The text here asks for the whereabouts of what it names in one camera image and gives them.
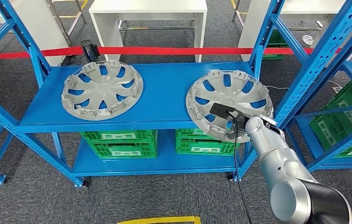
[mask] white table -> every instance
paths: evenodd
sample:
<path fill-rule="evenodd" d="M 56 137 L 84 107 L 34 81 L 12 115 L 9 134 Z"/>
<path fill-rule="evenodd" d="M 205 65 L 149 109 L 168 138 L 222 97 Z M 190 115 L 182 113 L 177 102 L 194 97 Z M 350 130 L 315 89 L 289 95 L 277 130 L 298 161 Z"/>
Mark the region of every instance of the white table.
<path fill-rule="evenodd" d="M 245 26 L 239 39 L 239 48 L 252 48 L 254 46 L 269 3 L 270 0 L 253 0 L 250 2 Z M 311 48 L 314 48 L 334 15 L 339 12 L 344 3 L 345 0 L 286 0 L 280 17 L 283 21 L 321 21 L 323 28 L 311 45 Z M 241 56 L 244 61 L 250 58 L 250 55 Z"/>
<path fill-rule="evenodd" d="M 10 0 L 10 3 L 41 50 L 68 47 L 46 0 Z M 0 23 L 4 23 L 1 14 Z M 62 62 L 62 56 L 46 58 L 51 66 Z"/>
<path fill-rule="evenodd" d="M 89 12 L 102 46 L 122 47 L 117 21 L 183 20 L 196 21 L 194 47 L 204 45 L 205 0 L 95 0 Z M 105 55 L 106 60 L 119 60 L 120 55 Z M 202 55 L 195 55 L 201 62 Z"/>

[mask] shelf caster wheel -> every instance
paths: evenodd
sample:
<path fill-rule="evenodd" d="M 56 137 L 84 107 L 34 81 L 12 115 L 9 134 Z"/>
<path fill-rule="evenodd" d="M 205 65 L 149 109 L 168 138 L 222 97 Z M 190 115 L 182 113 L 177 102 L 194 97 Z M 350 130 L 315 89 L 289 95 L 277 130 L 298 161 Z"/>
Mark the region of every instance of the shelf caster wheel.
<path fill-rule="evenodd" d="M 227 180 L 234 182 L 236 181 L 235 179 L 235 173 L 227 173 Z"/>
<path fill-rule="evenodd" d="M 84 178 L 83 188 L 88 188 L 90 185 L 91 185 L 91 177 L 88 176 L 88 177 Z"/>
<path fill-rule="evenodd" d="M 235 180 L 234 180 L 234 175 L 228 174 L 228 175 L 227 175 L 227 180 L 229 180 L 229 181 L 231 181 L 231 182 L 234 182 L 234 181 L 235 181 Z"/>
<path fill-rule="evenodd" d="M 7 183 L 10 178 L 6 175 L 4 175 L 4 177 L 5 177 L 5 179 L 4 179 L 3 183 Z"/>

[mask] gray carpet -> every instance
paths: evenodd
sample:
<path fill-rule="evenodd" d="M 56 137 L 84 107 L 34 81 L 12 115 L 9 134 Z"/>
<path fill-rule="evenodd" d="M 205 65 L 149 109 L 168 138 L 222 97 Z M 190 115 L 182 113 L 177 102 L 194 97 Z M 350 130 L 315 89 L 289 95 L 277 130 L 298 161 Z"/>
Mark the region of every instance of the gray carpet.
<path fill-rule="evenodd" d="M 98 39 L 88 14 L 90 0 L 84 13 L 87 24 L 79 22 L 71 35 L 73 44 L 84 39 L 96 43 Z M 208 18 L 204 46 L 236 47 L 241 32 L 239 24 L 232 23 L 229 0 L 207 0 Z M 241 11 L 249 1 L 243 0 Z M 56 2 L 62 15 L 74 15 L 73 2 Z M 72 19 L 63 19 L 70 27 Z M 169 25 L 189 22 L 128 21 L 124 25 Z M 314 26 L 313 23 L 294 23 L 291 26 Z M 295 32 L 301 40 L 304 33 Z M 126 46 L 191 47 L 190 30 L 127 31 L 122 34 Z M 0 52 L 20 51 L 21 45 L 13 35 L 0 42 Z M 122 56 L 126 63 L 193 62 L 192 56 Z M 238 56 L 204 56 L 203 61 L 240 61 Z M 82 59 L 71 59 L 70 64 L 83 64 Z M 294 56 L 283 60 L 264 61 L 261 81 L 265 85 L 287 87 L 296 76 L 300 64 Z M 348 82 L 344 74 L 334 81 Z M 307 111 L 319 110 L 334 96 L 328 84 Z M 35 76 L 29 60 L 0 60 L 0 104 L 20 119 L 37 92 Z M 285 90 L 270 89 L 271 98 L 279 104 Z M 7 133 L 0 136 L 0 146 Z M 53 150 L 49 134 L 37 135 Z M 297 140 L 306 151 L 301 136 Z M 78 143 L 77 133 L 61 134 L 67 161 L 73 163 Z M 95 177 L 88 189 L 75 189 L 73 184 L 46 163 L 23 143 L 14 139 L 0 162 L 0 173 L 9 180 L 0 186 L 0 223 L 116 223 L 123 220 L 163 216 L 200 216 L 204 224 L 247 223 L 236 184 L 226 180 L 225 174 L 148 175 Z M 352 170 L 316 171 L 314 176 L 344 193 L 352 206 Z M 258 164 L 255 163 L 242 180 L 247 203 L 254 223 L 275 223 L 269 210 L 266 186 Z"/>

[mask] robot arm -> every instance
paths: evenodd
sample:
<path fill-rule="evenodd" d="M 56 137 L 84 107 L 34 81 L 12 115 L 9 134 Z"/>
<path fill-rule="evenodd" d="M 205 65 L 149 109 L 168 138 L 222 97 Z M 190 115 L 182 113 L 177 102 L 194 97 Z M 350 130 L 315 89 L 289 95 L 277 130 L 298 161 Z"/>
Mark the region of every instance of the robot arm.
<path fill-rule="evenodd" d="M 344 196 L 311 176 L 274 120 L 252 116 L 244 123 L 265 176 L 272 213 L 279 223 L 352 223 L 351 208 Z"/>

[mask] yellow floor tape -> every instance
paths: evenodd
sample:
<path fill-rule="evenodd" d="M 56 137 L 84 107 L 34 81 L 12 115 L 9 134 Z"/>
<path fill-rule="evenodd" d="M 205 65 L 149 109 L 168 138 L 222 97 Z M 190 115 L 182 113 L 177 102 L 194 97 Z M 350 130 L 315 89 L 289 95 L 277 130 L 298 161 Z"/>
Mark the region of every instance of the yellow floor tape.
<path fill-rule="evenodd" d="M 117 224 L 154 224 L 154 223 L 181 223 L 192 222 L 193 224 L 201 224 L 201 218 L 198 216 L 184 216 L 184 217 L 161 217 L 161 218 L 144 218 L 135 219 Z"/>
<path fill-rule="evenodd" d="M 75 1 L 75 0 L 52 0 L 52 2 L 55 2 L 55 1 Z M 78 1 L 83 1 L 83 4 L 81 5 L 81 10 L 83 10 L 87 5 L 88 0 L 78 0 Z M 77 15 L 78 13 L 76 15 L 61 15 L 59 16 L 59 18 L 77 18 Z"/>
<path fill-rule="evenodd" d="M 160 218 L 144 218 L 135 219 L 117 224 L 155 224 L 155 223 L 181 223 L 192 222 L 193 224 L 201 224 L 201 218 L 198 216 L 185 216 L 185 217 L 160 217 Z"/>
<path fill-rule="evenodd" d="M 232 4 L 232 7 L 236 8 L 235 1 L 234 0 L 230 0 L 230 1 L 231 1 L 231 4 Z M 245 12 L 239 12 L 239 14 L 247 15 L 247 13 L 245 13 Z"/>

